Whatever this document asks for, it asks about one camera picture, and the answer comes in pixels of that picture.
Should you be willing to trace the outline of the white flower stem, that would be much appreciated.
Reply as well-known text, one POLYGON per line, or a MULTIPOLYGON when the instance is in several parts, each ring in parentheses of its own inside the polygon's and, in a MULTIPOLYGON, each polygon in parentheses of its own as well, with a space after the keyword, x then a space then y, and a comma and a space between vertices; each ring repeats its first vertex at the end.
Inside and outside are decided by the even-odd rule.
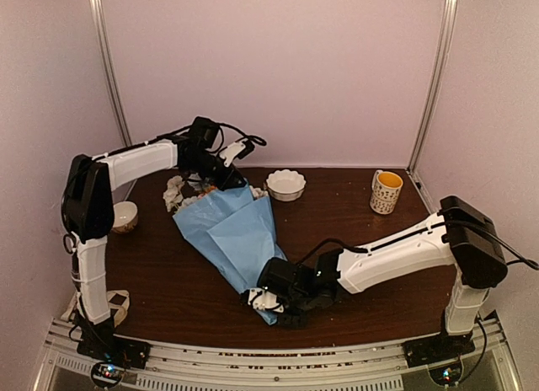
POLYGON ((177 212, 184 202, 182 189, 184 188, 184 179, 176 175, 167 182, 167 188, 163 192, 163 201, 167 212, 177 212))

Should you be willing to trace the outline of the blue hydrangea flower bunch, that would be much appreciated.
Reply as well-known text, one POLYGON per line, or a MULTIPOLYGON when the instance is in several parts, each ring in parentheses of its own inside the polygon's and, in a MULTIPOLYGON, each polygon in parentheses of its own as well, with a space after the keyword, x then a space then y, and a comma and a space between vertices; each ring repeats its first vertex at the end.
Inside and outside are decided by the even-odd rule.
MULTIPOLYGON (((207 183, 202 183, 202 184, 193 183, 191 186, 194 188, 195 194, 191 197, 185 197, 177 206, 179 210, 187 206, 190 206, 191 204, 195 203, 200 198, 206 196, 208 193, 211 193, 213 190, 216 189, 214 185, 209 185, 207 183)), ((267 190, 263 190, 259 187, 253 187, 250 185, 249 189, 255 200, 258 200, 262 197, 269 196, 269 192, 267 190)))

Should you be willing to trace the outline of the blue wrapping paper sheet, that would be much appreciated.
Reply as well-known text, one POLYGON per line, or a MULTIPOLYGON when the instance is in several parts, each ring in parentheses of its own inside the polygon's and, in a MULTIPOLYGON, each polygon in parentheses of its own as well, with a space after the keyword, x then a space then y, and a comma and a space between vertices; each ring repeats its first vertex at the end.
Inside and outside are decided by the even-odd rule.
MULTIPOLYGON (((173 216, 183 238, 239 294, 262 288, 258 280, 268 261, 287 260, 277 244, 270 198, 255 200, 249 186, 213 190, 173 216)), ((266 324, 277 322, 277 313, 256 311, 266 324)))

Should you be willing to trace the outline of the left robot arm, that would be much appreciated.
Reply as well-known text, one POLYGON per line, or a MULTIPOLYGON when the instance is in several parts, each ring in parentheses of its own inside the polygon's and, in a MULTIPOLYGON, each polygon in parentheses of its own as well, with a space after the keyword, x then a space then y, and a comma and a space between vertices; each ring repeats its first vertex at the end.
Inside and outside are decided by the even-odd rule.
POLYGON ((197 116, 193 122, 152 140, 97 156, 77 155, 71 163, 61 198, 64 248, 72 257, 76 288, 76 325, 82 331, 77 351, 111 362, 131 348, 115 336, 107 300, 105 250, 115 220, 113 192, 134 180, 162 170, 198 174, 219 190, 238 188, 246 181, 235 159, 250 154, 265 140, 238 132, 229 145, 214 144, 228 125, 197 116))

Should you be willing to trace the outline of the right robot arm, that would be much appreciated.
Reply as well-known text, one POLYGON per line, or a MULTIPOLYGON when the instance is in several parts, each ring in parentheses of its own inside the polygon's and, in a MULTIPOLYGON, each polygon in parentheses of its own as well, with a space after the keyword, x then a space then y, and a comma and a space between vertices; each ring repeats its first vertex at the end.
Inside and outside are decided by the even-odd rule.
POLYGON ((314 266, 277 257, 262 269, 256 287, 243 295, 255 310, 276 313, 281 325, 300 328, 307 312, 336 303, 385 281, 443 265, 456 268, 450 301, 437 335, 404 343, 409 367, 457 358, 474 351, 472 330, 489 293, 508 274, 510 252, 515 263, 536 270, 501 239, 494 222, 455 195, 440 202, 440 210, 411 228, 361 246, 334 239, 336 249, 314 248, 314 266))

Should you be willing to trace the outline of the white fluted ceramic dish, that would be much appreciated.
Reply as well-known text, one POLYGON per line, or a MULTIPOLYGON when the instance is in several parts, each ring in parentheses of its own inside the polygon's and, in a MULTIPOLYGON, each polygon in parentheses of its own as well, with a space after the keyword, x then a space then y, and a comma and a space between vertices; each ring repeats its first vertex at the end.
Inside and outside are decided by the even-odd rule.
POLYGON ((306 189, 307 180, 303 174, 295 170, 282 169, 268 175, 265 187, 277 201, 290 202, 298 200, 306 189))

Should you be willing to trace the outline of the small patterned ceramic bowl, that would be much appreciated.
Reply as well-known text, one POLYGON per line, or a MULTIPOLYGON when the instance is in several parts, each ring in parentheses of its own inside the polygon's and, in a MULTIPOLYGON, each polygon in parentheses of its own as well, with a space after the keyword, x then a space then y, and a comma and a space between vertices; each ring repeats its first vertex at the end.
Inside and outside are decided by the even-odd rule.
POLYGON ((138 223, 138 207, 132 201, 114 204, 113 233, 124 234, 133 231, 138 223))

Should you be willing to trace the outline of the floral ceramic mug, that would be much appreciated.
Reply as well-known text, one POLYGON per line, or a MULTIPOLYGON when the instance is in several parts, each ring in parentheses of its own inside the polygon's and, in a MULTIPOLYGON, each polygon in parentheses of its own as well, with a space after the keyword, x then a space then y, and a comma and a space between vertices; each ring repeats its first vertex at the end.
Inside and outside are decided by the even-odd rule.
POLYGON ((370 207, 380 215, 391 214, 403 188, 403 179, 390 171, 378 169, 371 182, 370 207))

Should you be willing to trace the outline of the cream ribbon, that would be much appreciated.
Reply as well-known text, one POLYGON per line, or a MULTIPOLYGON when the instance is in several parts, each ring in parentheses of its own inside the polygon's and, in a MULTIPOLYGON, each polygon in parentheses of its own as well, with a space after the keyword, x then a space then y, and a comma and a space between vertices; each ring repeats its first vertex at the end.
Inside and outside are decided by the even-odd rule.
MULTIPOLYGON (((127 290, 107 291, 107 300, 114 320, 114 327, 118 327, 127 318, 131 304, 130 293, 127 290)), ((77 294, 74 293, 67 309, 61 315, 60 320, 73 322, 77 309, 77 294)))

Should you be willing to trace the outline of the front aluminium rail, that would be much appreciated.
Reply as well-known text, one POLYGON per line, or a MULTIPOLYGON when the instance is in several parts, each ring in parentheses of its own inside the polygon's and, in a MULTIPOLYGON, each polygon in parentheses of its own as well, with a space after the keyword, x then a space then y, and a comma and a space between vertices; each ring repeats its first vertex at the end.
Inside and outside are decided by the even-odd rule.
POLYGON ((310 349, 227 349, 153 341, 143 369, 116 390, 444 390, 441 374, 461 368, 459 390, 520 390, 498 319, 475 327, 474 351, 411 367, 400 340, 310 349))

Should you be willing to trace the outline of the left aluminium corner post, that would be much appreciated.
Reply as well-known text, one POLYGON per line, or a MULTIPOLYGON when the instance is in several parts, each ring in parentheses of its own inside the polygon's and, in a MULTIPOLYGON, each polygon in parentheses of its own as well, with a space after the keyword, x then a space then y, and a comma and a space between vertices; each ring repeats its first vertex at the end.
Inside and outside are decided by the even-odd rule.
POLYGON ((103 0, 89 0, 90 11, 99 44, 99 52, 104 69, 106 87, 112 106, 115 123, 120 133, 120 139, 125 147, 133 144, 131 132, 125 118, 124 107, 121 102, 119 85, 115 75, 113 57, 109 45, 103 0))

